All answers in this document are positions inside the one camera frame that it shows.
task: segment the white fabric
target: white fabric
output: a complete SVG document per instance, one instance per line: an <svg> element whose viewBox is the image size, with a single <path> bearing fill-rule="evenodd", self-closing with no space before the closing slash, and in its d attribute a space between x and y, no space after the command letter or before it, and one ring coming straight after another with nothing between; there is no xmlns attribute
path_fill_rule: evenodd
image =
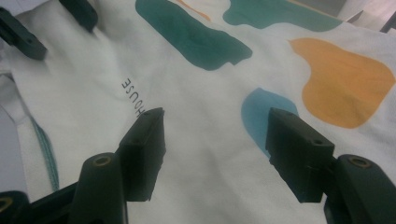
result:
<svg viewBox="0 0 396 224"><path fill-rule="evenodd" d="M1 0L0 7L6 8L12 15L32 10L48 0Z"/></svg>
<svg viewBox="0 0 396 224"><path fill-rule="evenodd" d="M52 193L49 171L29 112L21 100L15 83L6 76L0 76L0 106L11 118L15 129L9 127L2 131L8 136L8 141L11 141L12 137L17 141L13 145L14 148L7 148L6 142L3 141L0 146L2 150L0 176L3 187L1 190L20 190L26 192L32 202L36 201Z"/></svg>
<svg viewBox="0 0 396 224"><path fill-rule="evenodd" d="M284 23L257 30L227 25L221 16L211 23L189 11L207 27L226 31L251 49L265 49L237 65L206 71L144 21L134 1L96 1L95 7L100 24L93 34L58 1L21 18L49 50L43 62L8 49L21 96L53 145L61 188L78 180L90 156L116 150L140 112L163 107L167 153L151 202L129 204L131 222L326 223L323 204L299 204L244 131L241 105L258 87L291 99L300 116L337 145L335 155L356 152L370 158L396 182L394 91L385 99L389 106L358 132L324 124L304 108L300 92L309 67L287 39L320 36L342 45L343 31L353 30L348 33L364 35L367 46L393 54L394 38L348 24L321 34ZM378 39L393 44L384 47ZM354 43L345 47L373 52ZM386 55L380 50L372 56ZM395 74L394 57L384 60Z"/></svg>

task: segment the screw hole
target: screw hole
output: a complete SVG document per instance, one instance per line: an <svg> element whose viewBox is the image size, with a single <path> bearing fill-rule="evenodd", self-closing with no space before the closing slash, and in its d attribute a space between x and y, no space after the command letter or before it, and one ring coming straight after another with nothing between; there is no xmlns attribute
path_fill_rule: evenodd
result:
<svg viewBox="0 0 396 224"><path fill-rule="evenodd" d="M93 161L93 165L94 166L105 166L105 165L108 165L110 162L111 162L111 158L110 157L101 156L101 157L96 158Z"/></svg>
<svg viewBox="0 0 396 224"><path fill-rule="evenodd" d="M349 157L348 160L350 163L352 163L356 166L359 166L360 168L363 168L363 169L369 168L371 166L371 163L363 158Z"/></svg>
<svg viewBox="0 0 396 224"><path fill-rule="evenodd" d="M8 209L13 203L12 198L10 197L4 197L0 198L0 213Z"/></svg>

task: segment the teal blob print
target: teal blob print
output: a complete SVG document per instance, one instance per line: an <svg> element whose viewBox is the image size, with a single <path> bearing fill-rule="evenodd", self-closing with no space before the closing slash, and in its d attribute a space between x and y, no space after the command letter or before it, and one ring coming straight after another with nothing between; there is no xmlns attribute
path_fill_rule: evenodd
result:
<svg viewBox="0 0 396 224"><path fill-rule="evenodd" d="M136 11L190 63L216 70L237 64L252 50L225 32L209 29L178 5L166 0L137 0Z"/></svg>
<svg viewBox="0 0 396 224"><path fill-rule="evenodd" d="M241 109L245 129L268 158L270 158L270 154L265 149L265 142L267 139L268 116L271 107L283 109L298 115L297 108L292 101L260 88L253 91L245 99Z"/></svg>
<svg viewBox="0 0 396 224"><path fill-rule="evenodd" d="M285 0L231 0L223 19L231 25L247 24L257 29L288 22L314 32L329 31L342 23Z"/></svg>

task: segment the blue blob print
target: blue blob print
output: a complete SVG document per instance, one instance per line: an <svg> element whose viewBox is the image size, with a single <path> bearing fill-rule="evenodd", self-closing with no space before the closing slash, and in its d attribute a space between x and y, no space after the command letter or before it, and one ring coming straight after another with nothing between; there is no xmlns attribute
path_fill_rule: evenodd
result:
<svg viewBox="0 0 396 224"><path fill-rule="evenodd" d="M270 154L265 149L265 142L271 107L287 110L298 115L297 108L292 101L261 88L253 91L245 99L241 109L242 121L248 134L268 158L270 158Z"/></svg>

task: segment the cloth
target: cloth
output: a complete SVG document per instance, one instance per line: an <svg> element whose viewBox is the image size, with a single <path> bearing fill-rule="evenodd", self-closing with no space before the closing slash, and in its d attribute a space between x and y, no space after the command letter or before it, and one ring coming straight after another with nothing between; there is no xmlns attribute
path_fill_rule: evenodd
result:
<svg viewBox="0 0 396 224"><path fill-rule="evenodd" d="M4 121L0 189L20 190L36 201L59 188L50 142L31 118L15 83L6 75L0 76L0 106Z"/></svg>
<svg viewBox="0 0 396 224"><path fill-rule="evenodd" d="M53 145L60 187L115 151L144 111L165 110L167 153L133 223L326 223L299 204L263 148L287 109L396 182L395 38L286 1L98 0L86 32L58 1L20 20L43 62L7 48L12 75Z"/></svg>
<svg viewBox="0 0 396 224"><path fill-rule="evenodd" d="M48 0L2 0L0 7L6 8L12 15L18 15L22 12L32 10L46 1Z"/></svg>

